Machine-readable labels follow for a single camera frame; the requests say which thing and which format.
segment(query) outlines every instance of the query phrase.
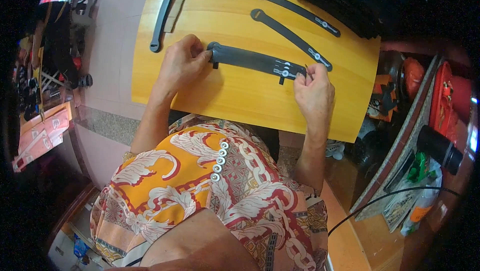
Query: patterned shirt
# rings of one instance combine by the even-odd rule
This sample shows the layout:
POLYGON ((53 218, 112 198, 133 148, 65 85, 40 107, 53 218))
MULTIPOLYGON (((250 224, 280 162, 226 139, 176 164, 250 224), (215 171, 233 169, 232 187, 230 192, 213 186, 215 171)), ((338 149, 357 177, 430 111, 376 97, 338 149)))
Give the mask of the patterned shirt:
POLYGON ((249 130, 189 115, 155 149, 118 167, 92 209, 91 234, 111 265, 139 266, 157 239, 208 208, 261 270, 320 270, 327 210, 303 191, 249 130))

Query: stool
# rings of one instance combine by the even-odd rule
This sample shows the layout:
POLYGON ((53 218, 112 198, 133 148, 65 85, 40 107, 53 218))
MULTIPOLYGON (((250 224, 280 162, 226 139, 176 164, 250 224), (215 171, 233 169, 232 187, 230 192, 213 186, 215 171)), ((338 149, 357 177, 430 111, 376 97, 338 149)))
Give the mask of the stool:
POLYGON ((92 8, 97 3, 97 0, 72 0, 71 7, 71 21, 75 24, 88 27, 93 24, 94 20, 92 19, 92 8), (79 14, 79 10, 77 7, 79 4, 85 5, 83 10, 83 14, 79 14))

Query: yellow table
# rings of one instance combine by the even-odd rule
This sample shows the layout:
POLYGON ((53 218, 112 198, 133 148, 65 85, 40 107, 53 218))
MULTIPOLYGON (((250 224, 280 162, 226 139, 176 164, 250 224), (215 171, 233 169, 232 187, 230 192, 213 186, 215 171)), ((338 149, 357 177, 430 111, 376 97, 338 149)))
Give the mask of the yellow table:
MULTIPOLYGON (((315 61, 267 25, 250 17, 262 9, 314 49, 333 66, 329 79, 335 86, 335 107, 329 138, 354 142, 372 93, 380 38, 361 39, 323 10, 289 0, 325 19, 341 32, 337 38, 318 25, 267 0, 185 0, 173 33, 166 33, 162 51, 149 50, 162 0, 146 0, 133 58, 132 101, 146 104, 165 49, 193 33, 206 47, 216 41, 281 58, 299 65, 315 61)), ((306 123, 295 103, 293 81, 279 85, 279 77, 237 66, 209 64, 203 76, 183 88, 172 108, 278 130, 305 133, 306 123)))

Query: shirt button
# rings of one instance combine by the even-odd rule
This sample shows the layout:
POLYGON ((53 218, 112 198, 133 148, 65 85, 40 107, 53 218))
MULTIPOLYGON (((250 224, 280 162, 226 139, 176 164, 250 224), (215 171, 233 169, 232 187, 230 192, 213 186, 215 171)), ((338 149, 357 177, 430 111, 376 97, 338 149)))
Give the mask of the shirt button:
POLYGON ((215 172, 215 173, 222 172, 222 166, 220 166, 219 164, 213 165, 213 172, 215 172))
POLYGON ((227 142, 221 142, 221 143, 220 143, 220 147, 221 147, 222 149, 225 149, 225 150, 226 150, 226 149, 229 148, 229 144, 228 144, 227 142))
POLYGON ((218 155, 220 155, 221 157, 227 156, 227 151, 225 149, 220 149, 218 151, 218 155))
POLYGON ((219 165, 225 164, 225 158, 224 157, 217 158, 216 163, 219 164, 219 165))
POLYGON ((217 173, 212 173, 212 175, 210 175, 210 179, 213 181, 213 182, 218 182, 220 180, 220 175, 217 174, 217 173))

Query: black strap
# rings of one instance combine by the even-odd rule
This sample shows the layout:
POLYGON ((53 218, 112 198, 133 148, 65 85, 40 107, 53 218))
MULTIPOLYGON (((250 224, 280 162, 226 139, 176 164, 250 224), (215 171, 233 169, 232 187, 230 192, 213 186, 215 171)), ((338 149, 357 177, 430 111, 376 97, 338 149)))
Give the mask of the black strap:
POLYGON ((313 58, 317 63, 324 64, 327 67, 328 71, 332 71, 332 64, 330 64, 326 58, 324 58, 320 53, 318 53, 312 46, 310 46, 307 42, 302 40, 298 35, 294 34, 290 29, 286 28, 278 21, 273 19, 272 17, 268 16, 264 13, 263 10, 256 8, 251 11, 250 16, 255 21, 259 21, 266 26, 270 27, 277 33, 284 36, 287 40, 295 44, 298 48, 300 48, 303 52, 308 54, 311 58, 313 58))
POLYGON ((150 42, 150 50, 152 52, 160 52, 162 50, 162 43, 160 41, 160 35, 163 32, 165 22, 167 21, 169 6, 172 0, 163 0, 158 17, 156 19, 155 29, 153 30, 152 41, 150 42))
POLYGON ((340 37, 340 31, 332 26, 332 24, 328 23, 327 21, 323 20, 321 17, 316 16, 315 14, 309 12, 308 10, 304 9, 301 6, 294 4, 288 0, 268 0, 273 2, 274 4, 278 4, 281 7, 284 7, 287 10, 291 10, 298 15, 307 18, 311 22, 317 24, 321 28, 325 29, 327 32, 333 34, 335 37, 340 37))
POLYGON ((307 70, 299 64, 258 52, 224 46, 218 42, 208 44, 207 50, 213 51, 210 60, 213 63, 213 69, 218 69, 219 63, 222 63, 257 70, 279 76, 281 85, 285 79, 294 80, 298 72, 307 76, 307 70))

